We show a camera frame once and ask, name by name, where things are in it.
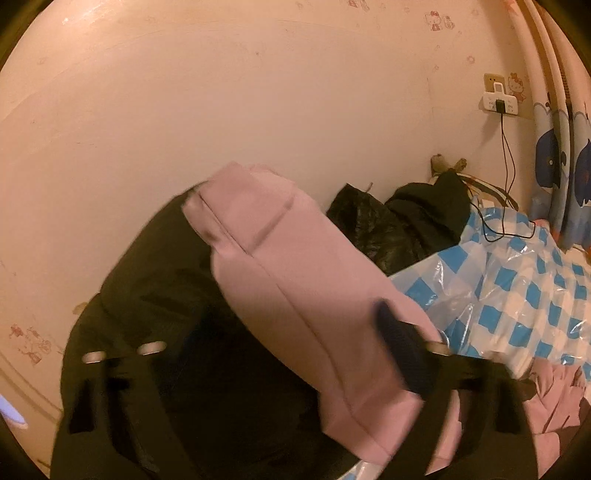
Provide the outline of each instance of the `metal grommet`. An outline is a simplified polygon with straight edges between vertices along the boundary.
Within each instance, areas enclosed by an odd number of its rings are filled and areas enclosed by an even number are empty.
[[[82,361],[86,364],[97,364],[107,358],[104,352],[89,352],[82,356]]]
[[[138,347],[138,355],[152,355],[152,353],[159,353],[165,348],[166,342],[163,342],[162,340],[145,343]]]

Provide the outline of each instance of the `hello kitty sticker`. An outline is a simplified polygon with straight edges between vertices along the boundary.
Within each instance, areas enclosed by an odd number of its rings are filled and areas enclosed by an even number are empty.
[[[427,22],[429,29],[434,32],[441,31],[443,27],[447,28],[448,30],[453,30],[456,28],[456,24],[452,22],[452,19],[449,15],[441,16],[436,10],[431,10],[431,12],[425,14],[425,21]]]
[[[513,95],[517,98],[518,103],[523,103],[523,101],[527,98],[525,96],[525,87],[523,85],[523,80],[519,78],[516,73],[511,73],[509,75],[509,79],[507,81],[507,91],[509,95]]]
[[[44,339],[33,327],[23,330],[14,324],[10,327],[8,338],[15,342],[19,353],[28,357],[33,365],[37,365],[51,353],[51,342]]]

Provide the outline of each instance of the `pink fabric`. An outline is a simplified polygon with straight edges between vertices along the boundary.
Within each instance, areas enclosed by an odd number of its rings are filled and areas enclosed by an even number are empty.
[[[183,207],[213,247],[212,272],[230,307],[279,360],[319,392],[323,431],[361,459],[386,464],[422,400],[405,390],[372,313],[385,299],[428,340],[423,310],[342,235],[294,183],[230,164]],[[455,397],[436,456],[460,434]]]
[[[526,381],[535,386],[535,395],[524,402],[525,412],[534,434],[541,477],[560,456],[560,432],[580,426],[580,406],[586,387],[580,367],[553,365],[544,358],[535,358]]]

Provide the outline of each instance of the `wall socket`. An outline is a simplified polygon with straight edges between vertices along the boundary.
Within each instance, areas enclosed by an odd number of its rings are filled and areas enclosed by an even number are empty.
[[[484,74],[484,91],[485,92],[494,92],[495,91],[495,82],[502,83],[503,88],[506,89],[505,77],[503,77],[503,75],[498,75],[496,73],[485,73]]]

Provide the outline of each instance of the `power strip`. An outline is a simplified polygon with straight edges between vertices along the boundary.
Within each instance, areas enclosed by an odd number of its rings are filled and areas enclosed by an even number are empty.
[[[494,83],[494,92],[484,92],[482,96],[482,104],[486,110],[497,113],[508,113],[509,115],[517,115],[519,112],[517,106],[517,98],[505,93],[505,87],[502,83]]]

